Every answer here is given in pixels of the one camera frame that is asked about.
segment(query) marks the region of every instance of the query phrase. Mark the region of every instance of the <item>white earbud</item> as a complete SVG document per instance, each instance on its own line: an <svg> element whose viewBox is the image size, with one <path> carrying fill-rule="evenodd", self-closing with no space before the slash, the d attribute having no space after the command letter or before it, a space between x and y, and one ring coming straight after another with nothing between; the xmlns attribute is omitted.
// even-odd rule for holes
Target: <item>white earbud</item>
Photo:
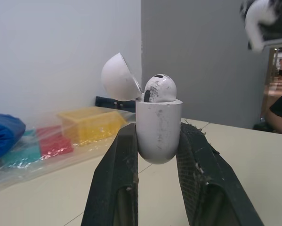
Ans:
<svg viewBox="0 0 282 226"><path fill-rule="evenodd" d="M175 101L176 98L177 87L174 81L165 74L153 76L145 86L145 102L170 102Z"/></svg>

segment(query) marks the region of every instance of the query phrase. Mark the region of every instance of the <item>teal plastic item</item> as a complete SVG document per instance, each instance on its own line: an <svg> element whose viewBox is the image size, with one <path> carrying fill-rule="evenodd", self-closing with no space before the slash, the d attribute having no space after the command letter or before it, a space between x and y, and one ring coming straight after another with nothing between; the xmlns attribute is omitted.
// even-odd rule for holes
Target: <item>teal plastic item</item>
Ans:
<svg viewBox="0 0 282 226"><path fill-rule="evenodd" d="M40 146L36 131L28 130L17 145L1 160L8 167L23 168L31 162L39 161L40 158Z"/></svg>

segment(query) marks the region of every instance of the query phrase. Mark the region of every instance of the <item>black clamp jaw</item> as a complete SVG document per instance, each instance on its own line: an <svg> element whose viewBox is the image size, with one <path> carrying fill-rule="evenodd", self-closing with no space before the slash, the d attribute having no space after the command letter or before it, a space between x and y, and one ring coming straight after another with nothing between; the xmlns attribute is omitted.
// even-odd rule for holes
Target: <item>black clamp jaw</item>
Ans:
<svg viewBox="0 0 282 226"><path fill-rule="evenodd" d="M138 225L135 124L122 128L95 170L81 226ZM191 226L263 226L229 164L182 123L177 170Z"/></svg>

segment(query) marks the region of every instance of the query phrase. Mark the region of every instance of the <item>red plastic item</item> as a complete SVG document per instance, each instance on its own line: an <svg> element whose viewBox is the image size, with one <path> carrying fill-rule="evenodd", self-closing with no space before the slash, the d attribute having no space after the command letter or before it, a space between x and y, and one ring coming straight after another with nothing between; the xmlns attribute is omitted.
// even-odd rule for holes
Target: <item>red plastic item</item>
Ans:
<svg viewBox="0 0 282 226"><path fill-rule="evenodd" d="M71 140L62 136L60 126L37 129L37 136L43 160L73 152Z"/></svg>

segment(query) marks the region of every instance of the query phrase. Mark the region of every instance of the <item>floor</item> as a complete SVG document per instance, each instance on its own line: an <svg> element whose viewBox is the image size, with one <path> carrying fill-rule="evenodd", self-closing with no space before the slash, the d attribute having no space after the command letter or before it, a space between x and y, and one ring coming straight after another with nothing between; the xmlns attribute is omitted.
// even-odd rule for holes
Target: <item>floor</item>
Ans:
<svg viewBox="0 0 282 226"><path fill-rule="evenodd" d="M273 103L276 102L276 100L279 99L279 97L281 96L282 96L282 80L279 80L278 77L275 77L274 81L272 81L269 84L266 109L268 109L271 105L273 105Z"/></svg>

